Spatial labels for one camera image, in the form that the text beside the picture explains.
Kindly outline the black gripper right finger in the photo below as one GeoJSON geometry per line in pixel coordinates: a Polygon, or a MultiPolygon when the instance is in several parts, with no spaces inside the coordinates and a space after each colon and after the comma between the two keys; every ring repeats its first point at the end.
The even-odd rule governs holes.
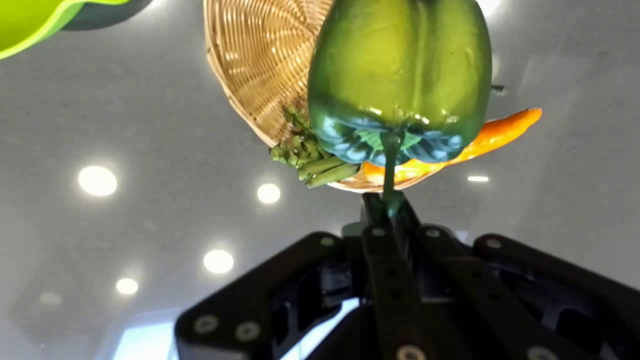
{"type": "Polygon", "coordinates": [[[640,360],[640,293],[502,234],[464,246],[424,225],[407,226],[421,293],[462,312],[485,360],[640,360]]]}

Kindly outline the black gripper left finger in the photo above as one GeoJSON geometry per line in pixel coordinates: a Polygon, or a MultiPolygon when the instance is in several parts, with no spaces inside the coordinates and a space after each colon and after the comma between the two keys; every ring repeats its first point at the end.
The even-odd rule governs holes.
{"type": "Polygon", "coordinates": [[[278,360],[365,296],[365,237],[311,232],[184,311],[179,360],[278,360]]]}

